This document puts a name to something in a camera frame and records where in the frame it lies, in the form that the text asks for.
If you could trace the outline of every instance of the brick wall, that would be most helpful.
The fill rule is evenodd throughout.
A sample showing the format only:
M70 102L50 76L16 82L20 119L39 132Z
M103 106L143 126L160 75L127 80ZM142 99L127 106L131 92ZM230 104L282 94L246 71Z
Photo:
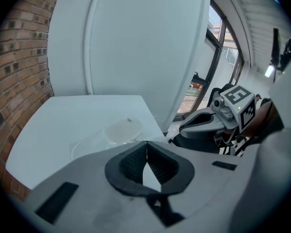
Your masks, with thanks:
M23 200L29 190L5 169L15 140L51 96L47 40L56 0L18 0L0 27L0 182Z

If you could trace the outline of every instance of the ceiling light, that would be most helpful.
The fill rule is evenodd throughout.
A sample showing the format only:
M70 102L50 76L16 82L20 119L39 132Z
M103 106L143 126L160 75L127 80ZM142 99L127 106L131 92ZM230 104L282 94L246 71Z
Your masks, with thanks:
M266 70L265 76L267 78L270 77L270 75L273 73L273 71L275 70L274 66L272 64L270 64Z

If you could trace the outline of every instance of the white table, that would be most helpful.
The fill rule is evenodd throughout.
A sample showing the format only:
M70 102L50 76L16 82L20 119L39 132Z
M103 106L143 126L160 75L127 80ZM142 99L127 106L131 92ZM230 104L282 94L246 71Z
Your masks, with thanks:
M46 101L19 134L6 169L29 189L72 161L71 143L125 118L143 127L138 140L165 141L141 96L69 96ZM93 152L104 149L93 149Z

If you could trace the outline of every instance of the white tabletop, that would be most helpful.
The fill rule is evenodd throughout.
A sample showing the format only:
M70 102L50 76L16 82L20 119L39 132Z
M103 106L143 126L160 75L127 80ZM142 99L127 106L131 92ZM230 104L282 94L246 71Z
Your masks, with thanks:
M141 96L52 97L19 134L6 169L33 189L72 161L71 144L125 118L141 122L138 140L165 141Z

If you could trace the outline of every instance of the white curved panel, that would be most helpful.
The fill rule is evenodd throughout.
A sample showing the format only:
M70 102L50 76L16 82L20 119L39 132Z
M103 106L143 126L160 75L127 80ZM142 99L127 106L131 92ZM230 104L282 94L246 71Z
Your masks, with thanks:
M209 4L98 0L90 37L94 94L141 95L166 131L194 74L192 59L201 55Z

